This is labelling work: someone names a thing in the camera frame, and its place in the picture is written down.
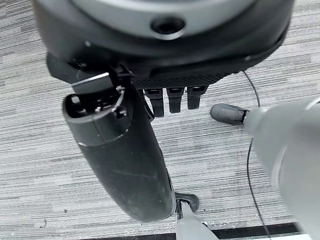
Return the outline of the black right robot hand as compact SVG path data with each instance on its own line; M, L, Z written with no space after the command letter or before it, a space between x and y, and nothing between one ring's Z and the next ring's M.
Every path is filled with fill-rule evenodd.
M50 75L73 94L64 119L117 205L142 223L197 196L175 192L151 122L199 108L208 87L283 43L292 0L35 0Z

